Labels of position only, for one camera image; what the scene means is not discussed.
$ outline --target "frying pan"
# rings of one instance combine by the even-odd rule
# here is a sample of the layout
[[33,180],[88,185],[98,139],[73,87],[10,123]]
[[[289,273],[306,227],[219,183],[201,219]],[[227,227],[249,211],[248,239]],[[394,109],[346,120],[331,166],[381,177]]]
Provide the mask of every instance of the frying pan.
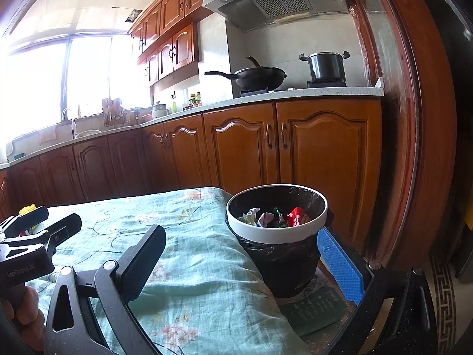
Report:
[[258,61],[251,56],[247,57],[247,59],[250,60],[255,67],[245,68],[234,74],[218,72],[216,70],[205,72],[204,74],[207,76],[218,75],[229,80],[235,80],[245,91],[259,91],[266,88],[273,91],[278,88],[287,77],[286,73],[279,68],[262,67]]

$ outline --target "human hand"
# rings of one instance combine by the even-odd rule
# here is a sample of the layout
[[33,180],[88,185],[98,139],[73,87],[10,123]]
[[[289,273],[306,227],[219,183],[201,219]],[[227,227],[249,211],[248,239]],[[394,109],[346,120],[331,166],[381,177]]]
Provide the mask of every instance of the human hand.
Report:
[[44,350],[44,315],[38,308],[39,297],[35,289],[25,287],[25,295],[16,311],[8,301],[2,300],[6,316],[17,320],[23,325],[20,335],[23,341],[35,351]]

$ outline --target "white ceiling panel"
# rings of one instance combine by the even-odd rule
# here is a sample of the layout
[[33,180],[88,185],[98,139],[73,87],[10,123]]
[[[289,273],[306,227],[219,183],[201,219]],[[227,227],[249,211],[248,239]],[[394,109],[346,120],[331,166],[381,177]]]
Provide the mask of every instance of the white ceiling panel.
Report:
[[9,37],[10,47],[84,30],[128,30],[133,9],[144,10],[153,0],[37,0]]

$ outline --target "countertop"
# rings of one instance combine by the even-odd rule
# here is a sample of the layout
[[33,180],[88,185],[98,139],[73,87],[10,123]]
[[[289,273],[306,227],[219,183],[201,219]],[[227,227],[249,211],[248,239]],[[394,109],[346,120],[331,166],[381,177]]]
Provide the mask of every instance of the countertop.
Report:
[[256,103],[263,103],[265,101],[287,101],[288,99],[304,99],[304,98],[314,98],[316,96],[320,96],[321,98],[325,98],[328,96],[373,96],[373,97],[380,97],[384,96],[384,83],[382,78],[378,80],[374,87],[331,87],[331,88],[306,88],[306,89],[294,89],[290,91],[280,91],[280,92],[269,92],[269,93],[262,93],[256,94],[254,96],[247,96],[247,97],[238,97],[236,99],[225,100],[225,101],[218,101],[216,103],[203,105],[197,108],[192,108],[187,111],[181,111],[177,113],[172,113],[167,116],[160,117],[158,119],[153,119],[149,122],[139,124],[139,125],[132,125],[122,128],[116,128],[112,130],[106,130],[104,132],[97,133],[95,135],[90,135],[82,138],[78,138],[75,140],[69,140],[62,143],[55,144],[48,148],[40,149],[36,152],[30,153],[21,157],[20,159],[14,160],[11,163],[3,163],[0,164],[0,169],[7,168],[18,164],[22,161],[30,159],[34,156],[41,155],[43,153],[52,151],[57,148],[66,147],[68,145],[72,145],[75,143],[81,143],[83,141],[87,141],[93,138],[101,137],[110,135],[112,133],[123,132],[126,130],[134,130],[138,128],[145,128],[150,125],[160,124],[162,122],[167,122],[169,120],[178,119],[180,117],[191,116],[198,113],[208,112],[208,111],[216,111],[219,109],[224,109],[227,107],[233,107],[237,105],[243,104],[256,104]]

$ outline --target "trash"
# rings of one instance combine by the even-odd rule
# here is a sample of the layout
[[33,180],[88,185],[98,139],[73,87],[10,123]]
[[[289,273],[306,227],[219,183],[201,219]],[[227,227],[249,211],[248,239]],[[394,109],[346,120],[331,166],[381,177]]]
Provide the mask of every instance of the trash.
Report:
[[307,216],[306,211],[304,211],[301,207],[295,207],[289,214],[288,214],[288,225],[289,227],[296,227],[301,224],[305,224],[310,222],[310,218]]
[[272,222],[274,219],[274,213],[264,212],[261,214],[260,218],[258,219],[257,225],[259,227],[266,228],[268,224]]
[[259,211],[259,208],[252,208],[248,213],[243,214],[241,218],[238,218],[243,223],[252,225],[256,227],[256,213]]
[[269,223],[268,228],[286,228],[289,225],[286,223],[284,216],[282,215],[281,211],[278,208],[272,208],[270,210],[271,213],[274,213],[274,219],[271,223]]

